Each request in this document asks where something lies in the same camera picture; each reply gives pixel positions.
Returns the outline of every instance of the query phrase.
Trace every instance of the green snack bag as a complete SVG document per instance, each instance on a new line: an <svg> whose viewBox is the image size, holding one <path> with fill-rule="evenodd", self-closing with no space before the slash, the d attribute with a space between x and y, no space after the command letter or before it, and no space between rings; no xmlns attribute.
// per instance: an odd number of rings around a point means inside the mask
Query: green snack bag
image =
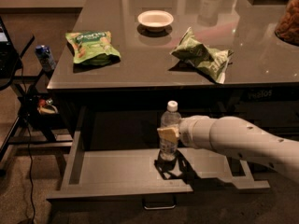
<svg viewBox="0 0 299 224"><path fill-rule="evenodd" d="M229 49L218 50L206 47L196 39L190 27L170 54L191 64L215 82L223 84L225 70L233 52Z"/></svg>
<svg viewBox="0 0 299 224"><path fill-rule="evenodd" d="M67 33L65 37L74 49L74 63L106 65L121 58L111 45L111 32Z"/></svg>

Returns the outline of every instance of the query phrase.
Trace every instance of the gray table top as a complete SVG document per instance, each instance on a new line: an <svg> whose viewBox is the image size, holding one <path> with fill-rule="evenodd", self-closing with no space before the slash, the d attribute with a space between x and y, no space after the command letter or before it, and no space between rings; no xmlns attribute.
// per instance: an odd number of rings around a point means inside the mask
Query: gray table top
<svg viewBox="0 0 299 224"><path fill-rule="evenodd" d="M152 9L174 16L168 35L150 37L140 29L137 16ZM87 0L73 31L110 31L121 61L81 68L65 47L48 89L296 85L299 47L274 34L284 10L284 5L253 6L247 0ZM189 27L203 44L234 51L223 85L170 55Z"/></svg>

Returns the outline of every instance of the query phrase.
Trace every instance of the white bowl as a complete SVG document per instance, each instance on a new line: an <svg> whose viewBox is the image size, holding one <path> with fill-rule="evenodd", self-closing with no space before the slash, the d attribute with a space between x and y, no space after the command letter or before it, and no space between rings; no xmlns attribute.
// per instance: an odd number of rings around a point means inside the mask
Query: white bowl
<svg viewBox="0 0 299 224"><path fill-rule="evenodd" d="M164 30L165 26L170 25L174 17L166 11L152 10L141 13L138 21L150 32L158 33Z"/></svg>

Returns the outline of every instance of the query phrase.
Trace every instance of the bottle cap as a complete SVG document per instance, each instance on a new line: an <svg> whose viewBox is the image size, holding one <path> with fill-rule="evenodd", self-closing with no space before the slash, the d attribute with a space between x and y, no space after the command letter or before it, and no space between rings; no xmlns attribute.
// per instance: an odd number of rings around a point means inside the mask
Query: bottle cap
<svg viewBox="0 0 299 224"><path fill-rule="evenodd" d="M178 110L178 102L176 101L169 101L167 103L167 110L170 112L175 112Z"/></svg>

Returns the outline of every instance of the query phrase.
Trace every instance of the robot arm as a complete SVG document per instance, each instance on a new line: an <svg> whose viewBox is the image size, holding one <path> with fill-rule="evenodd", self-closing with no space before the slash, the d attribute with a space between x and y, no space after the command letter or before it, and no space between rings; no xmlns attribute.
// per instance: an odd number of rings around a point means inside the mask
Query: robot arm
<svg viewBox="0 0 299 224"><path fill-rule="evenodd" d="M237 117L193 116L182 119L178 131L186 147L259 163L299 183L299 142L274 136Z"/></svg>

